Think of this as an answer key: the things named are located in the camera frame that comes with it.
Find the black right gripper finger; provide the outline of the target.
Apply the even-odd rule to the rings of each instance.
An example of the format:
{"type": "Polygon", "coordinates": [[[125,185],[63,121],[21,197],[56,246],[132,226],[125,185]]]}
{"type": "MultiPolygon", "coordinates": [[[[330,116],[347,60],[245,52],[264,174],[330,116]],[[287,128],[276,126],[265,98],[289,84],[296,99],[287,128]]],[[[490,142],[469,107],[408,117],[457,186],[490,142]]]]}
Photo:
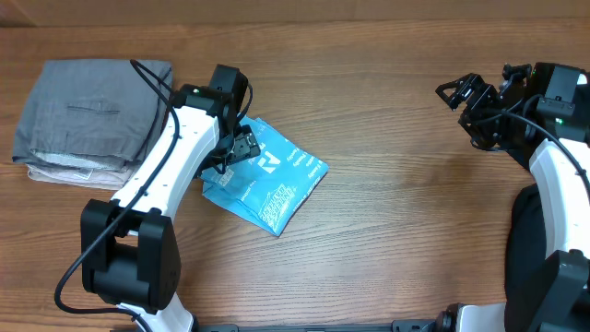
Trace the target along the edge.
{"type": "Polygon", "coordinates": [[[481,75],[470,73],[438,86],[435,93],[453,110],[467,101],[483,84],[481,75]]]}
{"type": "Polygon", "coordinates": [[[529,79],[532,75],[533,67],[526,65],[505,64],[502,69],[502,77],[505,81],[520,82],[529,79]]]}

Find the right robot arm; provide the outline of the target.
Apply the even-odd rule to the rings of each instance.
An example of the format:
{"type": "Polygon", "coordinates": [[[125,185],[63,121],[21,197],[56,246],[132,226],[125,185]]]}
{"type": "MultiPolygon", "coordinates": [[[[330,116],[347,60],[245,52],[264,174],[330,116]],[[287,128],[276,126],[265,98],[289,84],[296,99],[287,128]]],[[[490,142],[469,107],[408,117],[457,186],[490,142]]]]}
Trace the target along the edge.
{"type": "Polygon", "coordinates": [[[470,73],[437,95],[482,151],[504,152],[534,179],[513,202],[503,302],[452,304],[428,331],[585,331],[589,327],[589,74],[505,65],[493,86],[470,73]]]}

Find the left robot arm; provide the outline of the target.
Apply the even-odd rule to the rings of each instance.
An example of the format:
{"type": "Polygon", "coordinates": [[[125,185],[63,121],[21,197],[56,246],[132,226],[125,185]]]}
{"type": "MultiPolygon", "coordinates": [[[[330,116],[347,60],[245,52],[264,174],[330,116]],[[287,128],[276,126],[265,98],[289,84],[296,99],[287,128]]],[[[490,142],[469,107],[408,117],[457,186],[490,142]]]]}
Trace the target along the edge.
{"type": "Polygon", "coordinates": [[[127,314],[140,331],[196,331],[177,294],[180,250],[173,222],[189,184],[203,171],[225,173],[259,155],[250,126],[248,78],[217,65],[204,87],[183,85],[162,100],[169,119],[135,176],[108,202],[89,200],[80,218],[75,262],[85,291],[127,314]]]}

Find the light blue printed t-shirt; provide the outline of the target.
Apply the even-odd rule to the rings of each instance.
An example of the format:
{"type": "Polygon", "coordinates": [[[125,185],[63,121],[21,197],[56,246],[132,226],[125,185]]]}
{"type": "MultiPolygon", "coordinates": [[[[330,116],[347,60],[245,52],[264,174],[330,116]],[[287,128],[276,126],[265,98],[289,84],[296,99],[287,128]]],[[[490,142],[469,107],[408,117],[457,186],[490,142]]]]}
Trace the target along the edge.
{"type": "Polygon", "coordinates": [[[246,117],[242,123],[253,130],[260,155],[229,166],[223,174],[203,171],[203,196],[279,236],[329,166],[260,118],[246,117]]]}

